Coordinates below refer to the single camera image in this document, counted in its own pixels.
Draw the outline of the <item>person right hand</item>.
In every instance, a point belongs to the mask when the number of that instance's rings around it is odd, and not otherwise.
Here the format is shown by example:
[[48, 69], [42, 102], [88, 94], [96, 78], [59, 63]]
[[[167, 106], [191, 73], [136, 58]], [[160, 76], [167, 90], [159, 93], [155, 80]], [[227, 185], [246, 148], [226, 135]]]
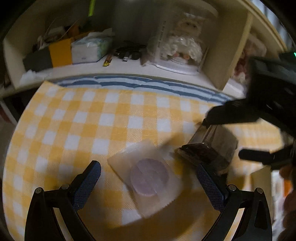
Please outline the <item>person right hand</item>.
[[284, 230], [280, 233], [277, 240], [295, 240], [295, 167], [287, 165], [280, 169], [280, 175], [285, 180], [291, 180], [293, 190], [285, 198], [283, 209], [285, 216], [283, 219]]

